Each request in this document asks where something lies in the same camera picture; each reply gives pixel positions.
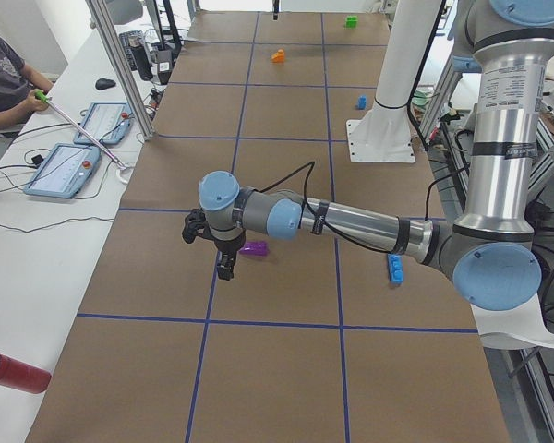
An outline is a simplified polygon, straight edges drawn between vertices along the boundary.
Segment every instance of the red cylinder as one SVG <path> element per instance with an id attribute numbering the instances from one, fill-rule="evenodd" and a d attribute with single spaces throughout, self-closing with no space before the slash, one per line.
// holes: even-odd
<path id="1" fill-rule="evenodd" d="M 51 379 L 52 375 L 43 369 L 0 354 L 0 385 L 2 386 L 39 394 L 47 389 Z"/>

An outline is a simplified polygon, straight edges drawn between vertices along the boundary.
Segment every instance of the metal column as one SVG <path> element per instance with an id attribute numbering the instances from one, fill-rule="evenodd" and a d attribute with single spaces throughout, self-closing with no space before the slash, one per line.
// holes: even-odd
<path id="1" fill-rule="evenodd" d="M 433 132 L 433 128 L 441 118 L 440 111 L 442 106 L 450 100 L 461 79 L 462 73 L 453 70 L 452 58 L 448 57 L 441 71 L 440 81 L 435 88 L 433 98 L 428 104 L 421 120 L 420 129 L 425 138 Z"/>
<path id="2" fill-rule="evenodd" d="M 121 83 L 121 87 L 131 106 L 133 115 L 138 121 L 141 133 L 145 140 L 149 140 L 154 135 L 154 127 L 144 108 L 143 101 L 139 95 L 138 86 L 129 70 L 125 53 L 117 37 L 117 32 L 111 20 L 107 5 L 104 0 L 86 0 L 86 4 L 92 14 L 92 19 L 96 24 L 97 30 L 99 30 L 102 44 L 109 55 L 111 65 L 113 65 L 114 72 L 117 74 L 119 82 Z"/>

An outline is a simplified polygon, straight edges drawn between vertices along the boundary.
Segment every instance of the orange block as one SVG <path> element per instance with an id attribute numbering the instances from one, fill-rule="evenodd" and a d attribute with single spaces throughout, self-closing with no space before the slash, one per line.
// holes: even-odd
<path id="1" fill-rule="evenodd" d="M 285 61 L 285 51 L 283 49 L 277 51 L 271 56 L 271 61 L 273 63 L 283 63 Z"/>

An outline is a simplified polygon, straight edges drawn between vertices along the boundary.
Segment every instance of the green block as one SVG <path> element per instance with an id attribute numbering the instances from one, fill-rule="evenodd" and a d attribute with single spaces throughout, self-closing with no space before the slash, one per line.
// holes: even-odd
<path id="1" fill-rule="evenodd" d="M 357 27 L 357 16 L 347 16 L 347 20 L 344 23 L 346 28 L 356 28 Z"/>

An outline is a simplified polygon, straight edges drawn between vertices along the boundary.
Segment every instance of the white desk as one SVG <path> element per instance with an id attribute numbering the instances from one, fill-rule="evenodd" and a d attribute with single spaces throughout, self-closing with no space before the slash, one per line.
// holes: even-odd
<path id="1" fill-rule="evenodd" d="M 141 96 L 146 97 L 151 83 L 141 81 L 137 72 L 134 76 Z M 116 80 L 116 75 L 94 31 L 58 79 L 50 96 L 78 121 L 80 111 L 91 102 L 125 100 L 118 81 L 116 87 L 98 91 L 94 88 L 97 78 Z M 63 119 L 48 110 L 35 114 L 24 130 L 58 123 L 64 123 Z M 50 149 L 56 143 L 72 142 L 73 129 L 65 126 L 57 129 L 21 137 L 8 149 L 0 166 L 24 164 L 24 154 L 29 150 Z M 114 147 L 115 155 L 122 162 L 137 160 L 142 145 L 138 133 L 139 126 L 133 122 L 129 134 Z M 97 192 L 108 162 L 102 156 L 98 171 L 78 197 Z M 25 173 L 12 178 L 21 185 L 29 180 L 33 170 L 6 169 L 5 172 L 8 175 Z M 7 187 L 10 187 L 8 181 L 0 178 L 0 189 Z M 16 189 L 2 192 L 0 223 L 28 230 L 68 218 L 112 219 L 124 190 L 112 165 L 100 194 L 93 199 L 32 198 Z M 107 221 L 79 221 L 36 233 L 0 228 L 0 353 L 53 372 L 110 227 Z M 0 443 L 25 440 L 42 397 L 42 394 L 0 386 Z"/>

